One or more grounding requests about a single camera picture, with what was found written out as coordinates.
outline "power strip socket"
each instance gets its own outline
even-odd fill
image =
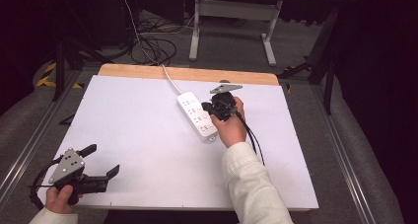
[[[187,92],[179,95],[177,104],[202,141],[214,141],[216,139],[218,129],[213,125],[209,113],[203,110],[194,94]]]

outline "white long-sleeve shirt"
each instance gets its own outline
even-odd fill
[[[227,149],[222,171],[240,223],[293,223],[267,170],[248,143],[240,142]],[[77,219],[77,214],[56,214],[44,208],[30,224],[76,224]]]

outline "person's left hand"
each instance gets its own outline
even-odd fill
[[[70,198],[73,192],[73,187],[67,185],[61,190],[56,187],[50,187],[46,191],[45,207],[57,214],[70,214],[71,206],[68,204],[68,198]]]

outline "hand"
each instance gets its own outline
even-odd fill
[[[46,191],[46,204],[45,207],[57,214],[70,214],[71,206],[67,203],[73,192],[73,187],[67,185],[61,190],[56,187],[50,187]]]
[[[238,112],[245,120],[243,101],[237,97],[234,97],[234,101],[237,104]],[[219,137],[227,148],[238,142],[245,142],[246,130],[243,123],[236,115],[232,115],[227,121],[221,121],[213,114],[211,115],[211,118],[212,123],[218,129]]]

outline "power outlet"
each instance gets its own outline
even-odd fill
[[[177,104],[202,141],[214,141],[218,130],[208,112],[204,111],[194,94],[187,92],[177,97]]]

